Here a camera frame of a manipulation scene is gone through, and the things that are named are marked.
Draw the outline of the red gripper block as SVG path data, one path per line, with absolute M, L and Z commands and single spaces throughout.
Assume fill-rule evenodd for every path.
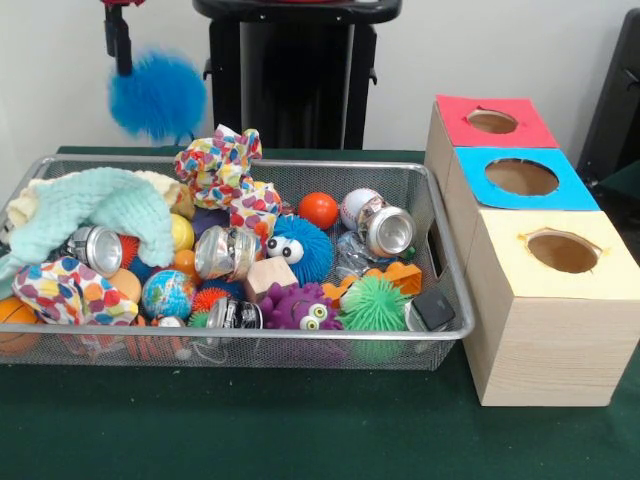
M 145 0 L 101 0 L 104 6 L 106 51 L 109 56 L 115 56 L 117 73 L 119 76 L 130 76 L 132 73 L 131 40 L 127 22 L 122 16 L 122 7 L 139 6 Z M 115 30 L 112 18 L 112 7 L 115 8 Z

